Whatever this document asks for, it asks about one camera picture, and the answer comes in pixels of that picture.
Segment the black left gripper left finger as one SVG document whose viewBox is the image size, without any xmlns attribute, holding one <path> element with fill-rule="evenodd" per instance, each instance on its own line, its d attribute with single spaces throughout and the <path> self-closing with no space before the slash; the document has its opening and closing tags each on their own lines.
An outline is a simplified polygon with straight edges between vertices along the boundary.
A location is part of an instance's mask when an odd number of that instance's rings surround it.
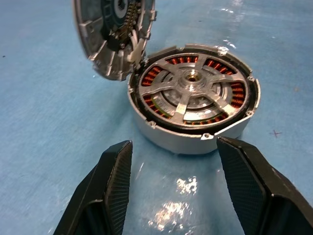
<svg viewBox="0 0 313 235">
<path fill-rule="evenodd" d="M 129 202 L 133 143 L 110 146 L 74 191 L 56 235 L 120 235 Z"/>
</svg>

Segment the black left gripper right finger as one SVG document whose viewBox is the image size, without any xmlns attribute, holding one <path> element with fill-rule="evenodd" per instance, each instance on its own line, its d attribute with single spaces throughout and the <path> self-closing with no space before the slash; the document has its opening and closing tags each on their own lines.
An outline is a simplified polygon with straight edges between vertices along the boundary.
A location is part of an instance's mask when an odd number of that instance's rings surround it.
<svg viewBox="0 0 313 235">
<path fill-rule="evenodd" d="M 313 208 L 257 147 L 219 137 L 230 198 L 246 235 L 311 235 Z"/>
</svg>

